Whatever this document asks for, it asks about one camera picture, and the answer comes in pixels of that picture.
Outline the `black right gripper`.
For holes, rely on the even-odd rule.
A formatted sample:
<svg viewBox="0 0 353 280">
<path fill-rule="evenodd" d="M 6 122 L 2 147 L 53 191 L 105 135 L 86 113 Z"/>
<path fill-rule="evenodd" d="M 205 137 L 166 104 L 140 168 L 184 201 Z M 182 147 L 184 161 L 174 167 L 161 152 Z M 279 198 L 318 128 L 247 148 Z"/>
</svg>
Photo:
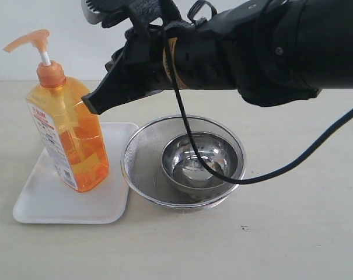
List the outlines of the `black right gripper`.
<svg viewBox="0 0 353 280">
<path fill-rule="evenodd" d="M 132 27 L 125 32 L 125 45 L 114 52 L 105 65 L 107 74 L 97 88 L 82 96 L 88 110 L 101 115 L 114 107 L 170 89 L 163 67 L 163 39 L 153 21 L 162 27 L 180 22 L 181 14 L 173 1 L 100 1 L 107 13 L 102 27 L 111 28 L 129 18 Z"/>
</svg>

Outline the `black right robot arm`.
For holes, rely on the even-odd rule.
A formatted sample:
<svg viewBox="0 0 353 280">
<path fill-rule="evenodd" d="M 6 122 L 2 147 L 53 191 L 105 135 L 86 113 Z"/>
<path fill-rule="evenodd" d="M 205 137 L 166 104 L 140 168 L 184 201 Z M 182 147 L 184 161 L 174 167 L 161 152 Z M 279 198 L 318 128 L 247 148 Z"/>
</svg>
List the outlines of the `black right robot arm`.
<svg viewBox="0 0 353 280">
<path fill-rule="evenodd" d="M 90 24 L 129 19 L 125 45 L 83 98 L 94 114 L 173 89 L 237 90 L 279 106 L 323 89 L 353 89 L 353 1 L 247 1 L 184 20 L 173 1 L 82 1 Z"/>
</svg>

